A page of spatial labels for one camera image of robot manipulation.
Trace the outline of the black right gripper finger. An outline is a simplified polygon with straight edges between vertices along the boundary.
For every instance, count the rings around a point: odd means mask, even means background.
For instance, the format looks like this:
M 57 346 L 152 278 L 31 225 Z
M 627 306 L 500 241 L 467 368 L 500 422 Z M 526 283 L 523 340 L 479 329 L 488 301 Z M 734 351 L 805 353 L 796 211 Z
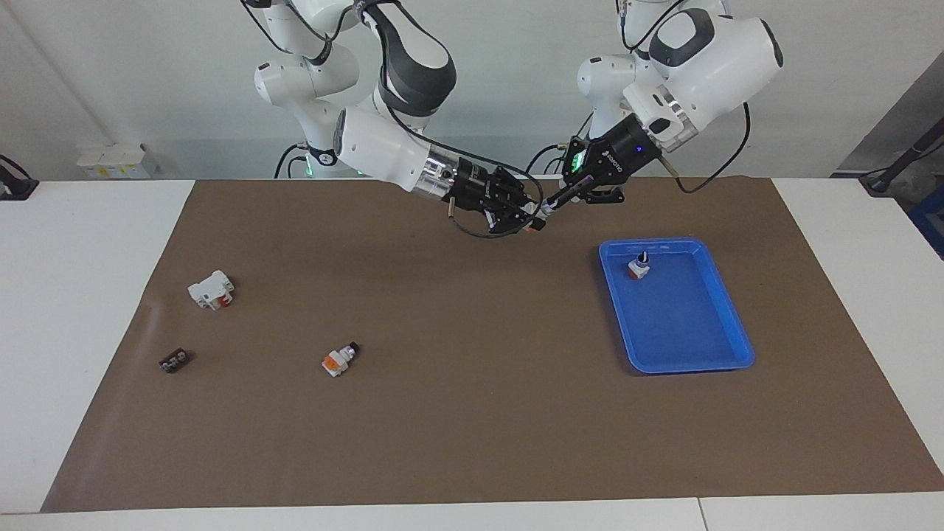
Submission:
M 500 218 L 534 219 L 537 203 L 525 185 L 506 167 L 500 168 Z
M 545 218 L 524 211 L 486 211 L 485 219 L 488 224 L 488 237 L 506 237 L 526 229 L 542 231 L 545 226 Z

